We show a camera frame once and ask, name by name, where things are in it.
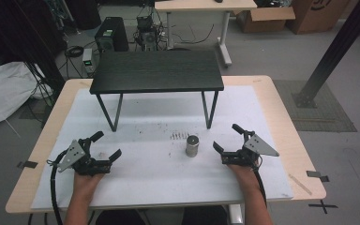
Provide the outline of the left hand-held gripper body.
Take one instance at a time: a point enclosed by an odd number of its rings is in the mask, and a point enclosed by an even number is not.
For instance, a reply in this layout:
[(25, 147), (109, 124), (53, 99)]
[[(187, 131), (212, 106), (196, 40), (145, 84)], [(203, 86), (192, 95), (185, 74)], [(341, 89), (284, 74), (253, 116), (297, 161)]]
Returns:
[(96, 160), (91, 156), (91, 143), (95, 138), (73, 140), (62, 161), (58, 164), (58, 171), (62, 173), (66, 169), (73, 169), (79, 175), (94, 176), (100, 173), (109, 173), (112, 162), (110, 160)]

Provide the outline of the metal cylinder weight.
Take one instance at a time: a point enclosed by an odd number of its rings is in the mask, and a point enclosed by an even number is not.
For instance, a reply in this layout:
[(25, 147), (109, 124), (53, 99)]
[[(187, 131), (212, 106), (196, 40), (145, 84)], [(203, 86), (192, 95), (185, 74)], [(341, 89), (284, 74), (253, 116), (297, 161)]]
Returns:
[(198, 154), (199, 147), (199, 138), (195, 135), (190, 135), (187, 137), (187, 146), (186, 146), (186, 154), (190, 158), (194, 158)]

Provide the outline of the person's right hand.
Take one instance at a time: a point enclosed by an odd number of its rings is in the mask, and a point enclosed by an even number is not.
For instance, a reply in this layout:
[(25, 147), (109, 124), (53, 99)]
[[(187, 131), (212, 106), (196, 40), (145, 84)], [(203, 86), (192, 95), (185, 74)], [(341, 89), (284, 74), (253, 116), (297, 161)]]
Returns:
[(229, 165), (229, 168), (235, 174), (236, 180), (243, 192), (257, 191), (260, 189), (254, 171), (249, 167)]

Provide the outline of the person's left hand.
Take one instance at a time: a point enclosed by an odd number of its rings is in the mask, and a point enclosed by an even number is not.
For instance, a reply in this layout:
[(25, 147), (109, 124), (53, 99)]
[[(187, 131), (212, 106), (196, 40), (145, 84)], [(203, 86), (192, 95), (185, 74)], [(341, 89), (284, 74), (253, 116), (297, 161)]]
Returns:
[(73, 184), (73, 199), (81, 200), (84, 202), (91, 202), (98, 187), (98, 183), (103, 178), (103, 174), (90, 175), (79, 175), (74, 173), (74, 184)]

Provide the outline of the black tape piece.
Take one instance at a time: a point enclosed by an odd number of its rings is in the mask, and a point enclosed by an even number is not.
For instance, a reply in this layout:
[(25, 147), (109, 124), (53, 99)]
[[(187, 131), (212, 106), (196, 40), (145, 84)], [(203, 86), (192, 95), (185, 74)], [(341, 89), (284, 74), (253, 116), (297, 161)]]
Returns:
[(24, 162), (20, 161), (17, 164), (17, 167), (20, 168), (20, 169), (24, 169), (24, 168), (35, 169), (37, 165), (38, 165), (37, 162), (26, 160)]
[(327, 175), (322, 175), (320, 172), (314, 172), (314, 171), (307, 171), (308, 177), (315, 177), (319, 178), (321, 182), (329, 182), (329, 177)]

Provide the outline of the clear tape strip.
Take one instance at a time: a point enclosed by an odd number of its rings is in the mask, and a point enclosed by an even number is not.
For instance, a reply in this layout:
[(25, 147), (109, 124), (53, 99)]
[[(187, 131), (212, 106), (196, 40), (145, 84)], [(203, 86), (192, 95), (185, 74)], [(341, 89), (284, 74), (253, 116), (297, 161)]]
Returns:
[(294, 177), (292, 174), (288, 174), (289, 177), (294, 181), (294, 183), (299, 186), (301, 189), (303, 189), (308, 195), (312, 196), (312, 192), (302, 183), (300, 182), (296, 177)]

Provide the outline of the small grey power device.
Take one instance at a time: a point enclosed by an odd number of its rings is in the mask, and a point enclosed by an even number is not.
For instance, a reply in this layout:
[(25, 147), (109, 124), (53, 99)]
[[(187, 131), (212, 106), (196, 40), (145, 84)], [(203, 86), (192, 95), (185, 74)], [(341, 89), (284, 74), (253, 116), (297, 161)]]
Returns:
[(87, 73), (93, 73), (96, 69), (96, 63), (91, 48), (84, 48), (82, 54), (82, 63)]

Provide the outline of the grey floor mat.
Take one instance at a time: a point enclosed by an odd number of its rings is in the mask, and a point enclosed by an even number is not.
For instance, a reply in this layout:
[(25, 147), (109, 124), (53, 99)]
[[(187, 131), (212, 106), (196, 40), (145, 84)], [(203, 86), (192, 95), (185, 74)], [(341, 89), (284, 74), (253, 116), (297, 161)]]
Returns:
[(294, 96), (301, 91), (305, 83), (305, 81), (274, 80), (280, 98), (298, 131), (357, 131), (326, 83), (314, 98), (311, 106), (297, 107)]

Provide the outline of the black metal stand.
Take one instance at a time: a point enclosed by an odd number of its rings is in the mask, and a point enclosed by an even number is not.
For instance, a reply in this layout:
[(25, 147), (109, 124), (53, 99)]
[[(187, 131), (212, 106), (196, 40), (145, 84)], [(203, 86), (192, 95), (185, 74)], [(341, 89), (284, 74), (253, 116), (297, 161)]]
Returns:
[(8, 0), (13, 14), (14, 34), (18, 42), (24, 62), (37, 64), (44, 74), (44, 82), (48, 84), (57, 98), (65, 84), (61, 73), (53, 59), (53, 55), (42, 40), (31, 20), (26, 16), (16, 0)]

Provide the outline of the white cloth heap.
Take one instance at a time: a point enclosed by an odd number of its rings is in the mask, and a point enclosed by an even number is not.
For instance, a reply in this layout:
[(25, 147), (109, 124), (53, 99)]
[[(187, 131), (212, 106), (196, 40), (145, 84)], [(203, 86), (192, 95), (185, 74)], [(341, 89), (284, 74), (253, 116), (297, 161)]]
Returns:
[(0, 122), (7, 120), (29, 98), (47, 98), (53, 90), (42, 84), (24, 62), (10, 62), (0, 66)]

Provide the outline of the black computer tower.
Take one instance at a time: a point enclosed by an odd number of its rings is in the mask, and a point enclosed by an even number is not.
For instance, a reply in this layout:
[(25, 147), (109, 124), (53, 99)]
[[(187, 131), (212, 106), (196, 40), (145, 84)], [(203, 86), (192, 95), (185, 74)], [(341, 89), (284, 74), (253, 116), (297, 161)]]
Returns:
[(127, 52), (128, 38), (121, 17), (106, 17), (95, 34), (97, 48), (102, 51)]

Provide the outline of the open cardboard box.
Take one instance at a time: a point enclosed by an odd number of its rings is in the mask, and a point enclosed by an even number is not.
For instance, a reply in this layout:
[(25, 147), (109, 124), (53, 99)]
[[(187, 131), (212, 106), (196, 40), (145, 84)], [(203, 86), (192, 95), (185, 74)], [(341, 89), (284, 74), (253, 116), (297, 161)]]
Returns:
[(292, 7), (259, 7), (235, 11), (236, 21), (243, 33), (278, 32), (284, 29), (286, 21), (293, 21)]

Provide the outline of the light wooden desk white legs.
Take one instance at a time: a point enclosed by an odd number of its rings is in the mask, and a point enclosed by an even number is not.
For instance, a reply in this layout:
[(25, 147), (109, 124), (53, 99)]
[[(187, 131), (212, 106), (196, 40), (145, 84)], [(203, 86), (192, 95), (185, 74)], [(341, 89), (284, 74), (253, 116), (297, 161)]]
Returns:
[(174, 48), (171, 14), (177, 11), (220, 11), (223, 13), (221, 35), (217, 39), (219, 53), (221, 54), (224, 66), (227, 68), (233, 62), (226, 46), (226, 37), (230, 15), (234, 10), (251, 10), (256, 8), (254, 0), (164, 0), (155, 3), (155, 10), (165, 12), (167, 18), (167, 47)]

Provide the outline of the large cardboard box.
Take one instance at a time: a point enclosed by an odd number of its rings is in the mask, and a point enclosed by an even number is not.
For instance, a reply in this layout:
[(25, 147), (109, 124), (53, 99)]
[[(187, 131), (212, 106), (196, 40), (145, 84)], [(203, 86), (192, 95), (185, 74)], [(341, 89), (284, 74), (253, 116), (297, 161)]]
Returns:
[(350, 0), (292, 0), (295, 19), (286, 26), (296, 35), (331, 30)]

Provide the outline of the black metal post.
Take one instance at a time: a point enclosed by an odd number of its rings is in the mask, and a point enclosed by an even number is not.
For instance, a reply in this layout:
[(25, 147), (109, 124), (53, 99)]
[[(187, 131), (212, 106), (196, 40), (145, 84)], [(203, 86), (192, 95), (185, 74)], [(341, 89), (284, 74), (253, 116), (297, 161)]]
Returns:
[(355, 5), (346, 22), (342, 25), (326, 50), (318, 66), (314, 69), (299, 93), (292, 95), (298, 108), (314, 108), (314, 98), (338, 63), (360, 35), (360, 0)]

